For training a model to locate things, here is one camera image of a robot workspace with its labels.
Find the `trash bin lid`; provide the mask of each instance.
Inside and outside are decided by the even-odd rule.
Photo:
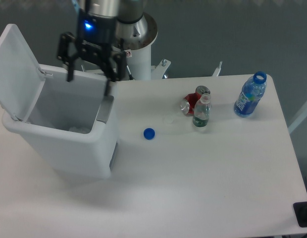
[[[36,104],[45,76],[15,24],[0,37],[0,104],[14,120],[26,121]]]

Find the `blue label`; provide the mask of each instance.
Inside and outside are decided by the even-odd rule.
[[[244,94],[244,92],[241,92],[235,103],[235,110],[237,110],[240,114],[249,115],[255,110],[259,100],[255,100],[255,96],[253,94]]]

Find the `red can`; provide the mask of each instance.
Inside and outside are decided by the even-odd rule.
[[[181,101],[180,108],[184,115],[188,116],[194,115],[194,106],[197,103],[197,101],[201,98],[203,93],[210,94],[210,90],[207,87],[200,85],[195,89],[195,93],[188,94]]]

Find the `water bottle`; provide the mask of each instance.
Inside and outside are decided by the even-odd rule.
[[[193,124],[197,127],[207,125],[209,110],[211,108],[211,95],[204,93],[194,106]]]
[[[234,111],[238,116],[246,118],[253,113],[265,92],[266,80],[267,75],[259,71],[246,81],[234,105]]]

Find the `white trash bin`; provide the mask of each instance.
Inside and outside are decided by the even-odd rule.
[[[114,97],[103,96],[103,76],[75,71],[70,83],[66,77],[63,68],[38,64],[18,27],[7,25],[0,37],[3,125],[53,168],[107,178],[118,141]]]

